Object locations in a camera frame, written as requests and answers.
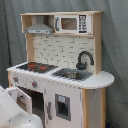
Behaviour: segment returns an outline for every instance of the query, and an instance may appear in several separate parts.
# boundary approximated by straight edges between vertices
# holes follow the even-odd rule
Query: gray wall
[[[0,1],[0,85],[8,87],[6,69],[9,67],[8,41],[3,0]]]
[[[128,127],[128,1],[127,0],[4,0],[12,64],[26,61],[20,13],[102,10],[103,70],[115,76],[107,88],[107,120]]]

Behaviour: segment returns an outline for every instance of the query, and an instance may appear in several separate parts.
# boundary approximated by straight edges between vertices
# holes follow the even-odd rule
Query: range hood
[[[36,23],[26,28],[25,33],[53,34],[53,29],[45,24],[44,16],[36,16]]]

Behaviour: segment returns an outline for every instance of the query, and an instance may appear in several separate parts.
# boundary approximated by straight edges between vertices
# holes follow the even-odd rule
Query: hook
[[[33,33],[33,36],[35,37],[35,33]]]
[[[48,35],[46,35],[46,38],[48,38]]]

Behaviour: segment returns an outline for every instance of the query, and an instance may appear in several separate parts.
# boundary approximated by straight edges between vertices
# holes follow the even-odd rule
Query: door handle
[[[57,27],[57,22],[59,21],[59,17],[56,17],[55,18],[55,29],[56,29],[56,31],[59,31],[59,28]]]
[[[50,108],[51,108],[51,102],[48,102],[48,106],[47,106],[48,118],[49,120],[52,120],[52,116],[50,115]]]

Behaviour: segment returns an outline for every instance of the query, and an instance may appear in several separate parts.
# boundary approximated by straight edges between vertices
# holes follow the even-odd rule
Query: countertop
[[[80,87],[80,88],[84,88],[84,89],[104,88],[104,87],[110,86],[114,82],[114,76],[112,74],[110,74],[108,72],[104,72],[104,71],[101,71],[97,75],[92,75],[84,81],[74,81],[74,80],[69,80],[69,79],[52,76],[52,74],[54,72],[56,72],[64,67],[58,67],[58,68],[51,70],[45,74],[29,72],[26,70],[21,70],[21,69],[16,68],[16,67],[24,65],[26,63],[22,63],[19,65],[13,66],[11,68],[8,68],[7,71],[15,71],[18,73],[25,73],[25,74],[41,77],[43,79],[53,80],[53,81],[61,82],[63,84],[68,84],[71,86]]]

